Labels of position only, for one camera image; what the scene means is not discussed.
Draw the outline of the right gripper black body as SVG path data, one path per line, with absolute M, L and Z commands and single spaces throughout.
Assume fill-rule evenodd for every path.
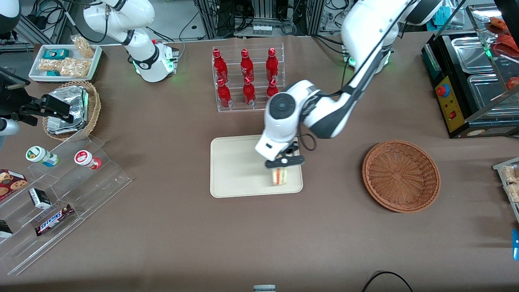
M 30 96 L 25 87 L 30 81 L 1 68 L 0 78 L 0 115 L 2 118 L 36 125 L 39 114 L 37 98 Z

